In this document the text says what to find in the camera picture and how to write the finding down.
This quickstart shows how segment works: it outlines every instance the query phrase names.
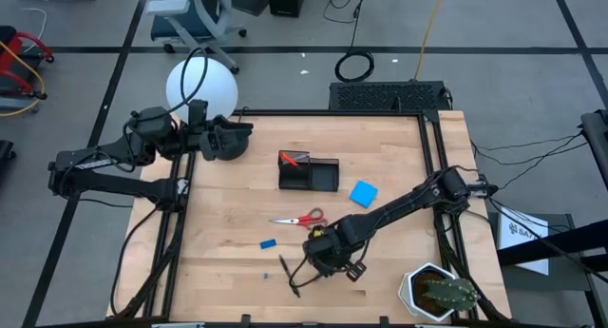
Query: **white spherical lamp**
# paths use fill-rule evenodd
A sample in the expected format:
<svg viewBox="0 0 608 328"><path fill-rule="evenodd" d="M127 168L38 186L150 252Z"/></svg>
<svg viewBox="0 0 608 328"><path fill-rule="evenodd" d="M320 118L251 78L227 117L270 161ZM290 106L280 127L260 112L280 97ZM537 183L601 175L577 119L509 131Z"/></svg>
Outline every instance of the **white spherical lamp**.
<svg viewBox="0 0 608 328"><path fill-rule="evenodd" d="M222 63L208 58L207 74L199 91L192 100L204 100L208 103L207 120L223 115L228 118L237 107L238 87L235 77ZM176 65L167 79L166 96L169 106L174 107L182 102L180 92L181 71L185 61ZM183 93L190 95L200 81L205 67L204 57L193 57L188 63L183 79ZM188 106L182 106L176 113L188 122Z"/></svg>

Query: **potted plant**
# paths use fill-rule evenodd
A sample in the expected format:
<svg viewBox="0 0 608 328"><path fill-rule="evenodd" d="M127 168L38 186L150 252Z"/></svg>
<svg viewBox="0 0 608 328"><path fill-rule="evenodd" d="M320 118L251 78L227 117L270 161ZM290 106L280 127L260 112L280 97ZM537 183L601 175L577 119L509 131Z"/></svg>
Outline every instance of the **potted plant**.
<svg viewBox="0 0 608 328"><path fill-rule="evenodd" d="M480 298L470 281L456 279L430 262L404 275L398 296L414 316L423 315L436 322L454 311L473 308Z"/></svg>

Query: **wooden tabletop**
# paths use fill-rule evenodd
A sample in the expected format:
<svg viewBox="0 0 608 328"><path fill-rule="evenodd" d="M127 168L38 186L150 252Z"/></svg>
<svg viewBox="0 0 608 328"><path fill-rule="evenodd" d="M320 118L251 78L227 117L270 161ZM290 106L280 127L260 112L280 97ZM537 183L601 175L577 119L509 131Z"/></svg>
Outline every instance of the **wooden tabletop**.
<svg viewBox="0 0 608 328"><path fill-rule="evenodd" d="M243 122L255 126L243 156L231 162L206 162L197 156L171 320L240 321L242 314L250 314L256 322L375 323L380 316L388 316L391 323L423 322L404 307L397 289L404 274L423 263L441 266L431 210L417 211L378 231L365 258L368 270L358 282L344 275L321 279L301 288L301 299L288 286L278 255L294 270L303 258L301 244L308 231L269 222L304 215L313 207L321 207L333 222L410 192L426 177L416 119L264 116L243 117ZM435 152L432 127L427 127ZM463 113L442 112L441 127L449 164L475 168ZM278 190L279 149L339 159L339 190ZM436 153L434 157L437 169ZM142 178L165 178L169 170L168 161L158 160L143 170ZM461 174L469 182L476 180L474 173ZM379 189L369 209L349 200L359 180ZM470 204L470 210L486 216L483 201ZM128 229L151 209L148 201L136 200ZM119 308L150 271L160 217L147 222L126 249L116 295ZM510 316L487 222L464 214L461 224L471 275L497 309ZM268 239L276 239L277 246L260 249L259 243ZM306 264L296 282L314 274ZM157 298L155 312L160 312Z"/></svg>

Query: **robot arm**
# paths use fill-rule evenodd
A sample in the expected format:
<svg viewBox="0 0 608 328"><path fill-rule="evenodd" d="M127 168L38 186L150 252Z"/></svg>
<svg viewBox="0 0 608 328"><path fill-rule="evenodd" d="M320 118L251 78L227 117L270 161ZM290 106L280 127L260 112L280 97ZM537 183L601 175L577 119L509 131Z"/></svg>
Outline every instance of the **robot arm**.
<svg viewBox="0 0 608 328"><path fill-rule="evenodd" d="M93 172L95 168L125 164L131 167L154 163L156 154L173 160L184 153L201 151L207 161L231 160L240 156L248 145L252 124L231 123L223 116L206 120L207 103L189 104L189 124L172 125L169 111L152 107L124 124L123 136L115 143L76 151L62 151L48 166L48 187L55 195L69 196L87 190L146 197L161 207L177 203L177 184L172 180L145 182Z"/></svg>
<svg viewBox="0 0 608 328"><path fill-rule="evenodd" d="M469 196L455 167L437 171L408 194L368 214L350 214L327 227L315 227L302 245L304 253L319 275L329 277L345 271L350 280L357 281L366 266L363 258L351 263L352 253L364 248L376 230L432 206L440 205L448 213L463 211L468 208Z"/></svg>

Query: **small blue object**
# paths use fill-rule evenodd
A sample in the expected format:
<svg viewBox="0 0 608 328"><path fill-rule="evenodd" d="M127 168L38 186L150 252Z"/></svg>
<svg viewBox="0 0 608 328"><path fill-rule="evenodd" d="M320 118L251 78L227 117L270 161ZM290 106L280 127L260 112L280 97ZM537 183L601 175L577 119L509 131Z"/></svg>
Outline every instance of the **small blue object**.
<svg viewBox="0 0 608 328"><path fill-rule="evenodd" d="M373 199L376 198L377 193L378 189L375 186L367 182L359 181L354 186L350 199L367 208L370 206Z"/></svg>
<svg viewBox="0 0 608 328"><path fill-rule="evenodd" d="M274 239L270 239L268 241L262 241L259 243L259 247L261 249L266 249L266 248L270 248L273 246L276 246L276 240L274 240Z"/></svg>

